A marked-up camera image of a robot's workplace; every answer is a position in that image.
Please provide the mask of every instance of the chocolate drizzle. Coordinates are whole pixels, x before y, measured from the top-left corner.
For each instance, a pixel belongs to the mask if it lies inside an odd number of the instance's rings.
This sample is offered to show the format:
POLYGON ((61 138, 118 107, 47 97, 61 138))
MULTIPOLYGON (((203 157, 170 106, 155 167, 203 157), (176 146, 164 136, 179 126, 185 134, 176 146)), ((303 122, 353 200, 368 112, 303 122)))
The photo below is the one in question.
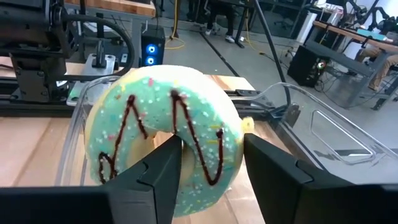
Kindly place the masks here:
POLYGON ((114 153, 112 158, 110 158, 110 156, 104 152, 100 152, 100 154, 98 155, 98 160, 99 160, 99 179, 101 181, 102 184, 105 184, 105 178, 104 178, 104 165, 103 162, 101 162, 101 160, 106 160, 109 164, 109 168, 111 170, 111 173, 109 175, 109 179, 112 179, 114 177, 116 177, 118 175, 118 171, 115 169, 115 162, 116 162, 116 156, 118 154, 119 151, 119 145, 120 142, 122 140, 122 136, 123 136, 123 132, 124 132, 124 128, 126 127, 126 123, 127 123, 127 117, 129 116, 130 113, 130 109, 132 109, 134 116, 136 117, 136 121, 138 123, 138 127, 141 131, 141 133, 144 135, 144 138, 147 139, 148 138, 148 133, 145 130, 144 125, 142 124, 142 120, 139 117, 139 113, 138 110, 136 108, 136 106, 134 105, 134 101, 136 100, 136 96, 134 95, 130 95, 129 98, 127 99, 127 105, 126 105, 126 109, 124 109, 124 115, 123 115, 123 119, 122 119, 122 125, 120 127, 119 133, 118 133, 118 137, 116 138, 115 142, 114 142, 114 153))
POLYGON ((202 165, 203 171, 205 173, 206 176, 206 180, 209 183, 209 185, 213 186, 215 184, 218 183, 218 181, 220 180, 221 177, 221 171, 223 169, 223 129, 219 129, 216 133, 216 136, 218 138, 218 167, 217 167, 217 172, 215 175, 215 178, 212 179, 210 177, 210 173, 209 170, 206 166, 206 162, 205 162, 205 158, 203 157, 203 152, 201 151, 201 147, 199 145, 199 141, 197 139, 197 135, 195 134, 195 130, 193 128, 193 124, 192 124, 192 120, 191 117, 188 113, 188 108, 187 108, 187 104, 184 103, 183 98, 179 95, 177 90, 172 90, 171 91, 171 97, 173 99, 172 102, 172 106, 173 106, 173 129, 174 129, 174 134, 177 133, 177 102, 180 104, 180 106, 182 107, 183 113, 184 113, 184 117, 187 120, 187 124, 189 127, 189 130, 191 132, 192 138, 193 138, 193 142, 195 143, 195 147, 198 151, 198 155, 199 155, 199 160, 200 163, 202 165))

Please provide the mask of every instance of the blue led light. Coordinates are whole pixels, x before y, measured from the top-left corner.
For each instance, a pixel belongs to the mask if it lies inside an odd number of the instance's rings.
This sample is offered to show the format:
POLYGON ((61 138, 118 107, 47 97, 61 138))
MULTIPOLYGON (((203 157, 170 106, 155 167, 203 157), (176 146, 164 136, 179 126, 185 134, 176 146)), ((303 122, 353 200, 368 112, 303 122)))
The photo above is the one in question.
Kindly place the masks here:
POLYGON ((147 66, 156 65, 156 59, 151 56, 147 57, 145 59, 145 65, 147 65, 147 66))
POLYGON ((157 46, 154 44, 148 44, 146 52, 149 55, 157 55, 157 46))

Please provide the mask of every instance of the wooden desk surface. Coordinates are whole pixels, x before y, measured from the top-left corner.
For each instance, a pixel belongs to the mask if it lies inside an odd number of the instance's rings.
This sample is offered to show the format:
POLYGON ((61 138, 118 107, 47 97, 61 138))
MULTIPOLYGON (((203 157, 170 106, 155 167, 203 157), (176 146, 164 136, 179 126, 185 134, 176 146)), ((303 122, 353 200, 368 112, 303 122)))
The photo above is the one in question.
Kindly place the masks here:
MULTIPOLYGON (((326 23, 319 22, 319 21, 314 21, 313 25, 315 25, 317 27, 325 28, 325 29, 327 27, 326 23)), ((344 35, 346 37, 351 37, 352 39, 356 39, 356 40, 359 40, 362 42, 366 40, 366 38, 364 36, 352 33, 346 29, 330 26, 330 27, 328 27, 328 30, 336 32, 341 35, 344 35)), ((379 47, 380 49, 384 49, 387 51, 398 52, 398 46, 395 46, 392 44, 387 44, 387 43, 383 43, 383 42, 379 42, 379 41, 375 41, 375 40, 368 40, 368 44, 373 45, 375 47, 379 47)))
MULTIPOLYGON (((85 0, 87 7, 95 7, 112 11, 127 12, 142 16, 155 16, 155 6, 127 0, 85 0)), ((65 3, 80 4, 80 0, 65 0, 65 3)))
MULTIPOLYGON (((8 58, 0 63, 9 64, 8 58)), ((82 64, 67 64, 68 71, 79 74, 82 64)), ((13 73, 0 68, 0 76, 13 73)), ((244 78, 212 75, 225 90, 253 89, 244 78)), ((0 186, 51 186, 54 185, 63 143, 68 131, 69 118, 0 118, 0 186)), ((267 123, 256 122, 256 134, 286 150, 282 141, 267 123)), ((160 133, 154 139, 159 145, 170 134, 160 133)), ((84 158, 83 135, 78 140, 73 161, 72 183, 78 184, 84 158)), ((174 224, 238 224, 264 223, 258 207, 245 163, 220 201, 208 210, 187 217, 176 218, 174 224)))

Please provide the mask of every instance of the clear plastic tray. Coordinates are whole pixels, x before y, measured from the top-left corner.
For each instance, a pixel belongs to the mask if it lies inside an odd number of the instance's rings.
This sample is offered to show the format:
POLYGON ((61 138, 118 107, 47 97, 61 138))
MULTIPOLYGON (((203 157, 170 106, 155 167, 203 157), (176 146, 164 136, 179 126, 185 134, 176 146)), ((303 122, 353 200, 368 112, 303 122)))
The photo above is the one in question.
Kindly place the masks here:
MULTIPOLYGON (((98 90, 104 89, 96 87, 109 86, 109 82, 118 78, 100 78, 82 89, 55 185, 94 184, 87 172, 90 165, 85 159, 83 128, 93 103, 101 94, 98 90)), ((264 139, 355 184, 398 182, 398 155, 309 92, 287 83, 277 83, 258 97, 240 100, 255 102, 266 96, 274 106, 283 106, 286 104, 285 89, 290 92, 291 105, 297 105, 300 114, 295 122, 291 115, 286 115, 277 124, 256 123, 256 130, 264 139)))

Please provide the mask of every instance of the teal frosted donut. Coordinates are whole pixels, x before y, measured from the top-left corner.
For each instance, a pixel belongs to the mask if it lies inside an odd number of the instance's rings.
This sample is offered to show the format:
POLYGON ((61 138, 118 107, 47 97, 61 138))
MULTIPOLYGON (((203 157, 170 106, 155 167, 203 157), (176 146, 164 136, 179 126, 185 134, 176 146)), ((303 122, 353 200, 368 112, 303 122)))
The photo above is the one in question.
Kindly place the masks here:
POLYGON ((227 94, 192 68, 140 68, 100 97, 85 129, 91 178, 104 184, 134 165, 154 149, 158 131, 186 145, 174 216, 216 203, 241 165, 244 129, 227 94))

